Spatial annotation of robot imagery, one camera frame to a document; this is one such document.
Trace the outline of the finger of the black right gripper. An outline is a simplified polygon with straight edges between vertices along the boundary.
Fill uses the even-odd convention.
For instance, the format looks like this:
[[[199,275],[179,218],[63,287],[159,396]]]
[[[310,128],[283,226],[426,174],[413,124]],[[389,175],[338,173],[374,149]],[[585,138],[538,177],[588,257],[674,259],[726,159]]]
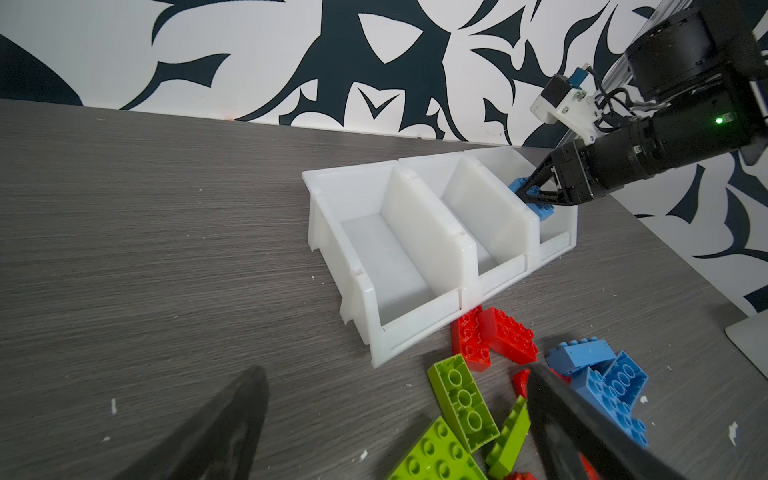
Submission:
[[[567,195],[560,190],[545,191],[545,190],[539,189],[538,187],[536,188],[531,187],[530,189],[524,191],[523,188],[520,187],[517,190],[517,195],[524,203],[534,203],[534,204],[540,204],[540,205],[553,205],[553,206],[567,205]]]
[[[548,153],[539,166],[521,183],[517,190],[522,187],[524,191],[531,187],[538,187],[545,191],[560,190],[559,180],[557,179],[556,161],[553,153]]]

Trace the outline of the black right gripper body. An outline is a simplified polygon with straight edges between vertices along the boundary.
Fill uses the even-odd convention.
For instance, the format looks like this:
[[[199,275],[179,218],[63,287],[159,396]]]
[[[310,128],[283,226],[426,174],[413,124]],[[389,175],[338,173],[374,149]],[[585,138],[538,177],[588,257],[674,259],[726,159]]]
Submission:
[[[581,140],[551,153],[558,200],[579,205],[654,174],[654,131],[648,120],[631,120],[591,145]]]

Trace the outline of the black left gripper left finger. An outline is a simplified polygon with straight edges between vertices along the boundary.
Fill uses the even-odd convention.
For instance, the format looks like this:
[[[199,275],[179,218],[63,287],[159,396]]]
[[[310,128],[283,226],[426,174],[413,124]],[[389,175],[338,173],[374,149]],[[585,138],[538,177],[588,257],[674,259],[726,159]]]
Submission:
[[[269,383],[251,366],[118,479],[247,479],[266,418]]]

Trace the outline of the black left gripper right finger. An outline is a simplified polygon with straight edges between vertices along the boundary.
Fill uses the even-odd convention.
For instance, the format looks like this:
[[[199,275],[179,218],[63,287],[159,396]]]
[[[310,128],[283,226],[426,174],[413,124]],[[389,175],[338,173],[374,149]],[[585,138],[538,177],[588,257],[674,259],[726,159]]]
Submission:
[[[603,479],[683,476],[628,438],[552,371],[532,365],[527,382],[532,435],[548,479],[586,479],[586,458]]]

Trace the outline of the blue lego brick underside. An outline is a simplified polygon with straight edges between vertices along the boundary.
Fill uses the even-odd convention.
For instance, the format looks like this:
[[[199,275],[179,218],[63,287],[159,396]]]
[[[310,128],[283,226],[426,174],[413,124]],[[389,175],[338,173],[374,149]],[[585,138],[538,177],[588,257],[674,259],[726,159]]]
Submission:
[[[647,428],[632,413],[647,382],[645,371],[625,351],[620,351],[615,359],[600,367],[585,367],[575,373],[571,389],[641,448],[647,448]]]

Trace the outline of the red D-shaped lego piece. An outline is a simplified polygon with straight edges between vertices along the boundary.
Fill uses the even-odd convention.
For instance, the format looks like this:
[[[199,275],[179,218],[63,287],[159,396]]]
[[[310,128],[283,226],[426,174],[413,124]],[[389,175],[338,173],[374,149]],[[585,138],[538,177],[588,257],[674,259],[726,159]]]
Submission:
[[[555,376],[560,378],[563,382],[567,383],[568,385],[571,384],[572,380],[571,380],[570,377],[560,375],[559,373],[555,372],[554,370],[552,370],[552,372],[555,374]],[[530,377],[530,373],[531,373],[530,369],[523,369],[523,370],[519,371],[518,373],[514,374],[512,376],[512,381],[511,381],[515,394],[518,397],[525,398],[526,400],[528,399],[528,379]],[[530,474],[525,474],[525,475],[523,475],[523,474],[520,474],[520,475],[515,474],[515,475],[520,477],[520,479],[525,477],[525,475],[530,477],[530,479],[533,479],[533,476],[530,475]]]

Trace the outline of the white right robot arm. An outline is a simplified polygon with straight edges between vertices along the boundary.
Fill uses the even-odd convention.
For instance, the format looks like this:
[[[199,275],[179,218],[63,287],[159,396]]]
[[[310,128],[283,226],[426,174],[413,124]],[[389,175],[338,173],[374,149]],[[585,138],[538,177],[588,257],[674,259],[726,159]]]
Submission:
[[[525,203],[575,206],[731,151],[748,165],[767,148],[767,63],[735,1],[694,1],[626,50],[640,102],[611,107],[619,89],[590,95],[589,65],[555,75],[534,101],[545,123],[575,140],[552,150],[516,189]],[[647,115],[635,113],[636,106]]]

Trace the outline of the blue lego brick studs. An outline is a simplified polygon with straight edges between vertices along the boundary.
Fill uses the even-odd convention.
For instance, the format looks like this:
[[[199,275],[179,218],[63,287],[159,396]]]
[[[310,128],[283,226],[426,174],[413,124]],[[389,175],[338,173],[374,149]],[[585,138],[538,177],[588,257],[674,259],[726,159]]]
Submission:
[[[559,375],[572,376],[586,367],[612,361],[616,354],[605,340],[597,337],[561,342],[549,350],[545,361]]]

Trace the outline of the red square lego brick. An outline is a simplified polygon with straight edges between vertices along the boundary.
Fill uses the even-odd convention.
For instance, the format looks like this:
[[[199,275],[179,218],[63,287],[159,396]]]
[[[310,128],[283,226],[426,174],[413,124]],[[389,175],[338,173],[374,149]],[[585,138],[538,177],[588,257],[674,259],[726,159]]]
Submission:
[[[536,361],[539,350],[532,330],[496,308],[482,311],[478,321],[481,341],[489,349],[519,365]]]

